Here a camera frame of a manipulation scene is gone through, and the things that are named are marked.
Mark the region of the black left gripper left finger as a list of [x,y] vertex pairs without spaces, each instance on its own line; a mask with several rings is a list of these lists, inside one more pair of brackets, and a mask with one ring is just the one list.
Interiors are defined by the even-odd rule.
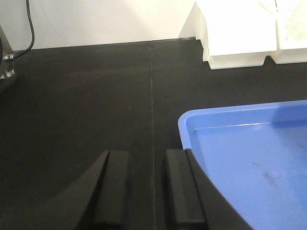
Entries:
[[130,155],[104,151],[74,183],[31,217],[33,230],[126,230]]

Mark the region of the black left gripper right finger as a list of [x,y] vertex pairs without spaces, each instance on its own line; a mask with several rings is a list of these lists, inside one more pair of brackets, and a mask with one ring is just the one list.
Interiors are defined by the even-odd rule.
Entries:
[[164,202],[169,230],[252,228],[213,185],[190,149],[166,151]]

